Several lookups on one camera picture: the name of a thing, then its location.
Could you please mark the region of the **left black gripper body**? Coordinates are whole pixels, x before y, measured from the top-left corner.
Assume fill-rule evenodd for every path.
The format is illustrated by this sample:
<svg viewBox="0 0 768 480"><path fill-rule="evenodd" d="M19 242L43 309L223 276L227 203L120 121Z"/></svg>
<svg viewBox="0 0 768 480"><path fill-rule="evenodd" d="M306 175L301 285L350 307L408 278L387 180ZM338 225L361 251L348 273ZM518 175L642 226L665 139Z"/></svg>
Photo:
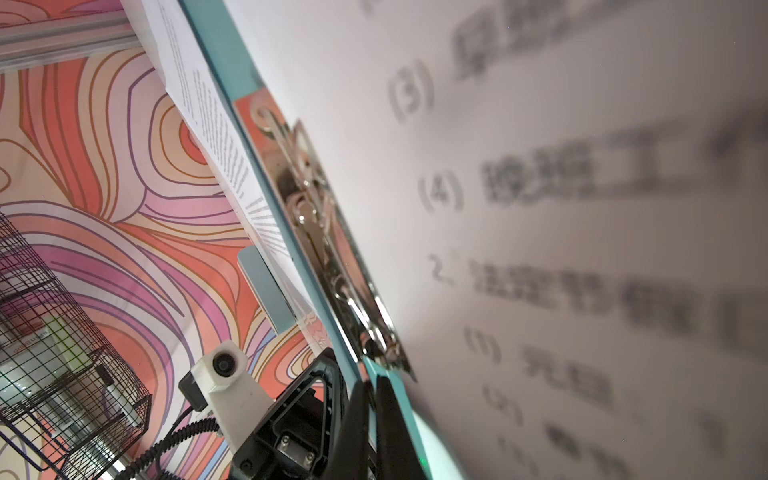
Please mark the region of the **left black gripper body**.
<svg viewBox="0 0 768 480"><path fill-rule="evenodd" d="M231 479L319 479L348 403L333 350L323 350L280 394L234 454Z"/></svg>

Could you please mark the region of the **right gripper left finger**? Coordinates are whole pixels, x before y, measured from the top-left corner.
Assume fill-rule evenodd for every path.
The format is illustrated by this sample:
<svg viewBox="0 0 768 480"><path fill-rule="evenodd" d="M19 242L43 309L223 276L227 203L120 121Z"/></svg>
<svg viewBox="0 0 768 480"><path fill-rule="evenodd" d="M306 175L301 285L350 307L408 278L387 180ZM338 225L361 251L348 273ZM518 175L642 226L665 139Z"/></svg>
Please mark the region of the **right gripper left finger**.
<svg viewBox="0 0 768 480"><path fill-rule="evenodd" d="M348 402L341 429L323 480L364 480L367 478L369 445L370 382L358 382Z"/></svg>

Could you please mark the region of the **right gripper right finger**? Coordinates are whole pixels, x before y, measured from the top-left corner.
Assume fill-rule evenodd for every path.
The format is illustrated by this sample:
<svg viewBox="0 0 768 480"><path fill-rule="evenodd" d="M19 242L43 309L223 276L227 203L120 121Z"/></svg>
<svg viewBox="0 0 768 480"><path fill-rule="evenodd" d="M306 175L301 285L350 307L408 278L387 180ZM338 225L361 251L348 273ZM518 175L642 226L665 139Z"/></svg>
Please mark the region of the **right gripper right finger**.
<svg viewBox="0 0 768 480"><path fill-rule="evenodd" d="M388 377L376 380L377 478L427 480Z"/></svg>

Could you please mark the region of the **metal folder clip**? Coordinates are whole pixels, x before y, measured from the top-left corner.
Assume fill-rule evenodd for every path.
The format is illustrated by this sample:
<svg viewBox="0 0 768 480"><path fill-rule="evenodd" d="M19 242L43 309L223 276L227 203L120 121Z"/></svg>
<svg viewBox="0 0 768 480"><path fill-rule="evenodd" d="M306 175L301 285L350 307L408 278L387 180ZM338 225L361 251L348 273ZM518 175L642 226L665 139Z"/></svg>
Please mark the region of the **metal folder clip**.
<svg viewBox="0 0 768 480"><path fill-rule="evenodd" d="M305 285L327 330L351 359L414 374L393 322L358 252L301 121L284 119L261 88L233 104L309 276Z"/></svg>

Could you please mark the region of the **teal paper folder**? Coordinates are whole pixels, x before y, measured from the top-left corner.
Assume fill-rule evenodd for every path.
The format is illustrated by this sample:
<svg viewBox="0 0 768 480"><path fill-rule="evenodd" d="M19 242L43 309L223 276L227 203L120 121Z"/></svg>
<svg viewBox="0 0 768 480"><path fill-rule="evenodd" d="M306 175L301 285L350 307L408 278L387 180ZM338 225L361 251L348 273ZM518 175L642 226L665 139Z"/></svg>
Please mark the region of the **teal paper folder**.
<svg viewBox="0 0 768 480"><path fill-rule="evenodd" d="M256 422L239 424L235 479L458 479L442 440L412 408L408 357L343 223L310 138L283 117L221 1L183 1L204 132L231 146L226 179L277 230L280 252L246 249L260 297L279 296L321 350Z"/></svg>

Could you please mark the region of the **white paper sheets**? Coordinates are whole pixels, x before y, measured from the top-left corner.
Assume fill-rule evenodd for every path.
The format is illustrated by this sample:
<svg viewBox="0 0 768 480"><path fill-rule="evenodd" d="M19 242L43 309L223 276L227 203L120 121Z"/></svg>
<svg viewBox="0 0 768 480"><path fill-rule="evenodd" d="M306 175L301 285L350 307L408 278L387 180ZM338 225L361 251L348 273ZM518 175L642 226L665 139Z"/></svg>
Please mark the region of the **white paper sheets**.
<svg viewBox="0 0 768 480"><path fill-rule="evenodd" d="M469 479L767 475L763 1L231 1Z"/></svg>

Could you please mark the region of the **printed white paper sheet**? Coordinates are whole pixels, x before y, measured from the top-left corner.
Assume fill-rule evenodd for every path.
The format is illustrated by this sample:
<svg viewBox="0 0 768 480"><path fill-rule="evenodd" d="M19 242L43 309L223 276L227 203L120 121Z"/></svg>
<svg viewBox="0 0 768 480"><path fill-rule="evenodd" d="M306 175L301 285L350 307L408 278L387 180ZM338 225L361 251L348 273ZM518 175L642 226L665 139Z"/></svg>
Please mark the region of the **printed white paper sheet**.
<svg viewBox="0 0 768 480"><path fill-rule="evenodd" d="M225 196L275 275L307 338L313 307L259 184L252 155L178 1L144 1L166 90L212 163Z"/></svg>

